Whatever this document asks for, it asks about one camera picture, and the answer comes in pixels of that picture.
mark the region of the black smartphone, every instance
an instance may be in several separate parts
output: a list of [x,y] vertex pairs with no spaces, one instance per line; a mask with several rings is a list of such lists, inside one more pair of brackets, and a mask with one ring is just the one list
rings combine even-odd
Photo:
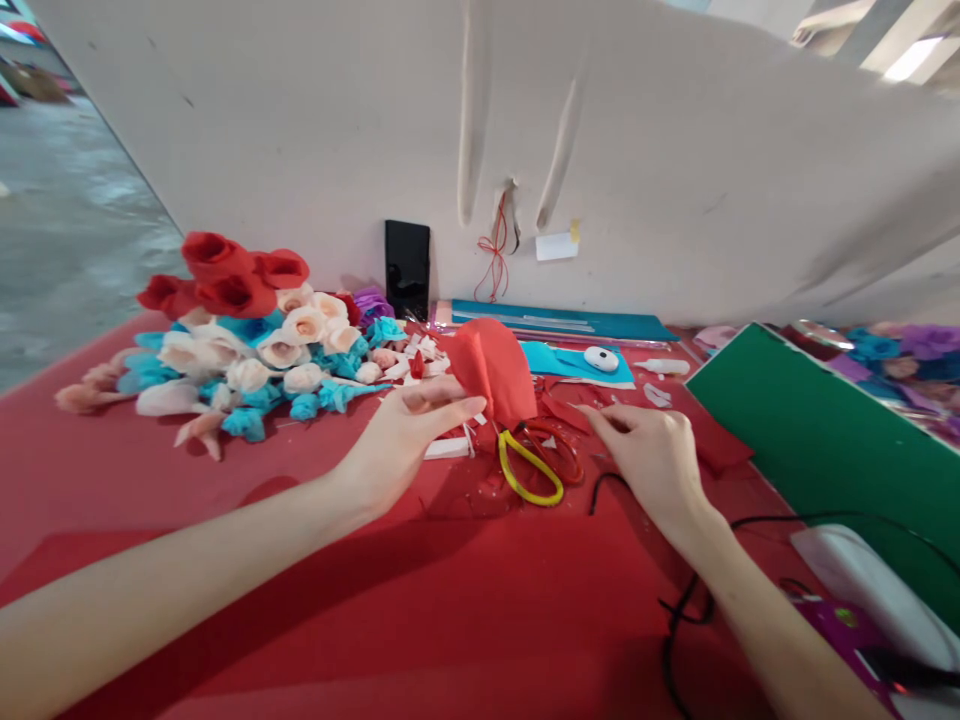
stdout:
[[400,319],[427,321],[430,297],[430,228],[387,220],[387,302]]

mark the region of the glue bottle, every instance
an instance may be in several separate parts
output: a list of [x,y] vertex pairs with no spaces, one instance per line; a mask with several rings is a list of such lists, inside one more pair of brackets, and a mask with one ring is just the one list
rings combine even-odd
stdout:
[[653,358],[644,360],[642,363],[634,363],[634,367],[642,367],[644,370],[663,375],[686,375],[690,372],[690,363],[686,360],[663,360]]

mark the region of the ceiling light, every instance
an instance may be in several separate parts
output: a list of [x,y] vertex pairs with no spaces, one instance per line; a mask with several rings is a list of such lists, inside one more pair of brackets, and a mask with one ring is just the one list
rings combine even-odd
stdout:
[[923,65],[923,61],[930,57],[933,49],[943,40],[945,36],[940,35],[933,38],[924,38],[911,45],[907,51],[900,56],[883,77],[892,82],[906,80],[917,71],[917,68]]

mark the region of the green board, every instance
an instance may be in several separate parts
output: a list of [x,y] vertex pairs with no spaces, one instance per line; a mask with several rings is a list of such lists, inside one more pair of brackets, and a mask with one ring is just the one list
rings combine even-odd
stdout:
[[[687,387],[797,513],[883,515],[960,560],[960,454],[779,335],[747,327]],[[825,522],[863,536],[960,634],[960,579],[929,548],[879,522]]]

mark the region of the forearm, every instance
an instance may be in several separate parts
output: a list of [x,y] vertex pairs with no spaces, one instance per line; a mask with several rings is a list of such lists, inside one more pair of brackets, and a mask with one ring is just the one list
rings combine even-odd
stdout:
[[827,642],[719,525],[688,556],[783,720],[890,716]]
[[95,563],[0,610],[0,708],[49,717],[370,519],[336,472]]

